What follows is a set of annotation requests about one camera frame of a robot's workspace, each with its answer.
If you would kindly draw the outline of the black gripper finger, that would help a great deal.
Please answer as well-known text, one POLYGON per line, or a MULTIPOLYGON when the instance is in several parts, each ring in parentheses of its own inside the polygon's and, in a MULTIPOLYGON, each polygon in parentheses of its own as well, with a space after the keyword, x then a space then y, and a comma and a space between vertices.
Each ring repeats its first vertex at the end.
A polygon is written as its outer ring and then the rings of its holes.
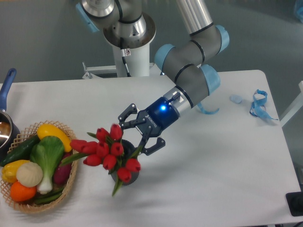
POLYGON ((166 141, 161 137, 157 137, 156 143, 149 148, 143 148, 141 153, 149 156, 165 146, 166 146, 166 141))
POLYGON ((119 122, 125 122, 125 120, 132 114, 137 114, 138 109, 134 103, 131 103, 119 116, 119 122))

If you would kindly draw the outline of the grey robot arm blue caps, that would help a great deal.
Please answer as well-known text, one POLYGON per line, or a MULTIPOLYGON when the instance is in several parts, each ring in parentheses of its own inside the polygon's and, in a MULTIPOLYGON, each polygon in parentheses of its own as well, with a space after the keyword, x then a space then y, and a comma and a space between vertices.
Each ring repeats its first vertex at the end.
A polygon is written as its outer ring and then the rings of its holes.
MULTIPOLYGON (((177 6, 190 41, 180 48, 163 45, 154 58, 175 86, 144 110, 132 104, 118 118, 122 129, 141 133, 139 146, 146 155, 164 147, 161 133, 220 86, 218 73, 205 61, 222 52, 230 40, 224 27, 213 24, 204 1, 179 0, 177 6)), ((149 75, 156 26, 140 0, 81 0, 76 9, 89 29, 102 31, 112 46, 118 77, 149 75)))

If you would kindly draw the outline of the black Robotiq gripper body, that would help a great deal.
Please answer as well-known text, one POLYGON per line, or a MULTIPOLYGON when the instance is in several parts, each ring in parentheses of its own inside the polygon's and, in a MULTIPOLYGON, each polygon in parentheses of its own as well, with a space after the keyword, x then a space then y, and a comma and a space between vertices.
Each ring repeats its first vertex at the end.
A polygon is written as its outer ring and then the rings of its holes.
POLYGON ((144 148, 149 138, 160 136, 163 130, 178 120, 179 115, 172 104, 179 98, 179 96, 172 96, 170 99, 160 97, 144 110, 138 110, 137 114, 132 114, 125 122, 121 122, 121 129, 137 128, 142 135, 139 145, 144 148))

